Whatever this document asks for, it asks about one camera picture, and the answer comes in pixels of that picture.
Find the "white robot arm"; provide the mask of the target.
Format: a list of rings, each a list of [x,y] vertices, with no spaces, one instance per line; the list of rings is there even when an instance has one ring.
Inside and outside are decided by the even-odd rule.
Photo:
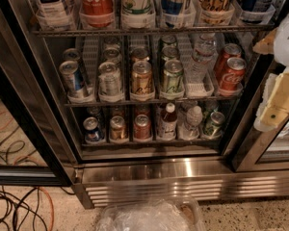
[[[273,54],[275,61],[285,66],[282,73],[269,75],[253,123],[256,130],[269,132],[289,116],[289,13],[277,28],[253,46],[253,51]]]

